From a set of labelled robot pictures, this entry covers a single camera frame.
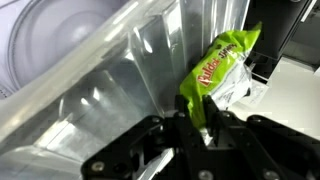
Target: clear plastic bin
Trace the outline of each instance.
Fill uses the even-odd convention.
[[[81,179],[83,161],[147,115],[170,115],[189,70],[248,0],[135,0],[0,102],[4,180]]]
[[[0,100],[46,72],[129,0],[1,0]]]

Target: white surface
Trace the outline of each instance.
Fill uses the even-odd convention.
[[[317,0],[312,0],[310,6],[308,7],[308,9],[306,11],[306,13],[304,13],[303,17],[301,18],[301,22],[304,22],[307,19],[308,15],[310,14],[310,12],[311,12],[313,6],[316,4],[316,2],[317,2]]]
[[[283,58],[269,82],[270,89],[256,108],[236,103],[229,108],[241,119],[252,114],[320,139],[320,78],[313,71]]]
[[[314,75],[320,77],[320,67],[316,70],[316,72],[314,73]]]

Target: snack bag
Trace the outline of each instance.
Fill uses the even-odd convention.
[[[220,110],[244,97],[251,88],[251,72],[244,65],[261,31],[258,23],[250,31],[232,30],[220,34],[204,58],[180,85],[187,99],[193,125],[206,124],[202,96],[210,95]]]

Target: bolt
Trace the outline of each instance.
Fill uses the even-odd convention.
[[[230,117],[230,114],[227,113],[227,112],[224,112],[223,115],[224,115],[225,117]]]
[[[263,177],[265,180],[280,180],[279,174],[275,171],[267,170],[263,173]]]
[[[159,122],[160,122],[160,119],[157,118],[157,117],[154,117],[154,118],[152,118],[152,121],[153,121],[154,123],[159,123]]]
[[[213,175],[208,170],[202,170],[199,172],[199,179],[200,180],[213,180]]]
[[[92,171],[101,172],[104,169],[104,163],[101,161],[95,162],[91,166]]]
[[[178,116],[179,116],[179,117],[186,117],[186,115],[185,115],[183,112],[179,112],[179,113],[178,113]]]

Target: machine part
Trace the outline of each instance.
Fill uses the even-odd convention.
[[[183,102],[179,98],[181,97],[177,96],[177,102]],[[243,122],[232,112],[217,111],[212,99],[208,98],[204,97],[204,108],[209,111],[206,112],[210,115],[207,118],[211,117],[208,121],[214,121],[208,126],[219,126],[222,130],[219,138],[228,146],[217,143],[216,147],[206,147],[190,117],[179,116],[181,111],[174,117],[165,119],[149,116],[88,159],[81,168],[84,180],[137,179],[148,167],[149,162],[168,148],[174,149],[174,157],[153,177],[154,180],[305,180],[307,173],[316,174],[315,179],[320,179],[317,176],[320,172],[320,157],[317,155],[320,152],[319,148],[312,143],[293,143],[290,134],[298,132],[291,132],[289,128],[260,116],[252,116],[248,123]],[[155,118],[159,118],[160,122],[153,123],[152,119]],[[274,131],[279,129],[273,127],[286,131],[286,135],[270,139],[275,137]],[[320,144],[319,141],[305,135],[299,136],[313,141],[313,144]],[[290,154],[294,152],[294,147],[298,148],[300,156]],[[101,173],[88,170],[88,166],[97,160],[108,162]]]
[[[213,175],[210,171],[202,170],[199,172],[199,180],[213,180]]]
[[[160,122],[160,119],[157,118],[157,117],[154,117],[154,118],[152,118],[152,121],[153,121],[154,123],[159,123],[159,122]]]
[[[179,117],[186,117],[186,115],[183,112],[178,113]]]
[[[104,169],[104,163],[101,161],[95,162],[92,164],[92,171],[101,172]]]

